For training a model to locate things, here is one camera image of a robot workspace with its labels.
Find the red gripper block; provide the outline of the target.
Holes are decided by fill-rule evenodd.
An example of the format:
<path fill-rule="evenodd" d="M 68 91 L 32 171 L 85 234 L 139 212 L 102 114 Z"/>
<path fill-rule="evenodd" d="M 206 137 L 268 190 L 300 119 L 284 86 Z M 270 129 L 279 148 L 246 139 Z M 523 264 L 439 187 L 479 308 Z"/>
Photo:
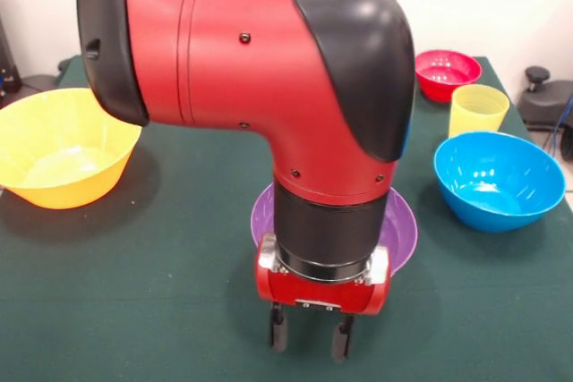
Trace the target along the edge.
<path fill-rule="evenodd" d="M 389 250 L 376 246 L 365 271 L 342 283 L 319 283 L 287 269 L 278 258 L 275 234 L 265 233 L 258 245 L 255 279 L 259 296 L 273 301 L 269 314 L 269 345 L 275 352 L 287 348 L 287 316 L 281 304 L 309 305 L 346 313 L 335 326 L 331 356 L 334 362 L 347 360 L 355 315 L 376 315 L 389 295 L 391 267 Z"/>

